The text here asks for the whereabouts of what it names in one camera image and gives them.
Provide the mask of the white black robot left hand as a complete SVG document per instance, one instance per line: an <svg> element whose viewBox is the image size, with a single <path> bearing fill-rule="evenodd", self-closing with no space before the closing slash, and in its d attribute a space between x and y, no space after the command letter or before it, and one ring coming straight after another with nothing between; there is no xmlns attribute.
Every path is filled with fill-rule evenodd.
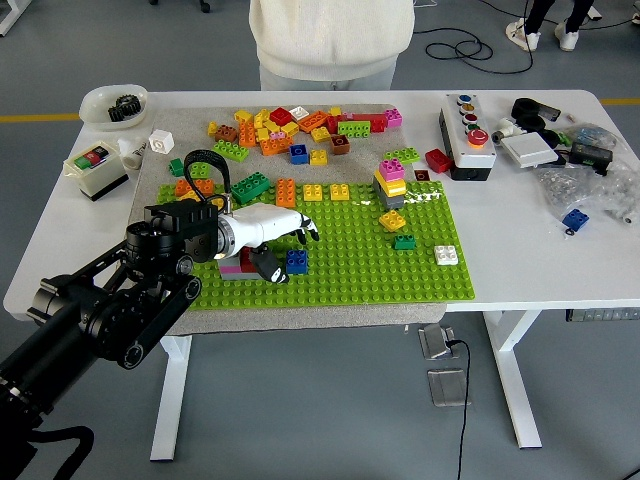
<svg viewBox="0 0 640 480"><path fill-rule="evenodd" d="M306 243L306 233L319 240L313 220L292 209L273 204L254 203L225 215L228 225L228 254L235 255L243 247L249 247L250 261L260 276L272 283L289 281L289 276L279 265L266 243L281 236L296 233L301 244Z"/></svg>

